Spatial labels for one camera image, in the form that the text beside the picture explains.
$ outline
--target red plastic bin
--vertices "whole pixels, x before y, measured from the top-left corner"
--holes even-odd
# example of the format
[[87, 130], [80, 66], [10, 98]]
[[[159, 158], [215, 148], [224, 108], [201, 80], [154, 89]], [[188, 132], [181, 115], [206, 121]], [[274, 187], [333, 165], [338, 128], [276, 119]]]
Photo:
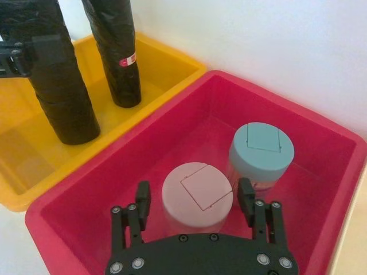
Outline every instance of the red plastic bin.
[[[222, 171], [235, 130], [261, 121], [293, 141], [295, 159], [267, 201], [284, 205], [288, 244], [301, 274], [325, 274], [367, 156], [357, 135], [306, 108], [223, 72], [210, 72], [38, 198], [27, 227], [51, 274], [104, 274], [111, 247], [110, 208], [151, 182], [149, 242], [165, 236], [161, 187], [185, 162]], [[233, 208], [223, 233], [250, 237]]]

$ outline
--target white wall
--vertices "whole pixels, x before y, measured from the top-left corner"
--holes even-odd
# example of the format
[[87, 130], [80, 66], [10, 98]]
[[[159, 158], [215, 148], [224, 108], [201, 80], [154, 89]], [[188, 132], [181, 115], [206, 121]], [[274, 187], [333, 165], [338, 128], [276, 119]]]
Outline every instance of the white wall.
[[[80, 1], [59, 1], [71, 35], [90, 33]], [[137, 30], [367, 139], [367, 1], [131, 2]]]

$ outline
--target sticker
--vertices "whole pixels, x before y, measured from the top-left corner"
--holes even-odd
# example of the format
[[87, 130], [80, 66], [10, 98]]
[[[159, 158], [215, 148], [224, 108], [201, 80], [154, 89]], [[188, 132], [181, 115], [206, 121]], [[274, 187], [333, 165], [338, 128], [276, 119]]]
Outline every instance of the sticker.
[[120, 66], [127, 67], [135, 63], [135, 61], [136, 61], [136, 52], [132, 56], [120, 60]]

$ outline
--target black cylinder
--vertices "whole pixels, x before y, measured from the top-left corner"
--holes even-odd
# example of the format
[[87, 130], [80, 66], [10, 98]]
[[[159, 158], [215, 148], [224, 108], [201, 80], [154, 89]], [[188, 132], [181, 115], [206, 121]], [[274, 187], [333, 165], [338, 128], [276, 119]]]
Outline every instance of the black cylinder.
[[136, 106], [141, 95], [130, 0], [82, 1], [115, 104]]
[[0, 35], [32, 49], [29, 80], [58, 138], [86, 143], [100, 133], [57, 0], [0, 0]]

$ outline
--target plastic jar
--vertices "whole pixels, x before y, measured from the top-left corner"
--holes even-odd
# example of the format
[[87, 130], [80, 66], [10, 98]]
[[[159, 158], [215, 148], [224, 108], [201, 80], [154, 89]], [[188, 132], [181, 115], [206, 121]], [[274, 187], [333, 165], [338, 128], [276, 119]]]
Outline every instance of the plastic jar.
[[236, 204], [239, 178], [250, 179], [256, 196], [264, 198], [293, 157], [292, 141], [282, 130], [259, 122], [240, 127], [233, 138], [227, 166]]
[[211, 165], [185, 163], [165, 179], [162, 202], [168, 235], [219, 232], [232, 207], [232, 186]]

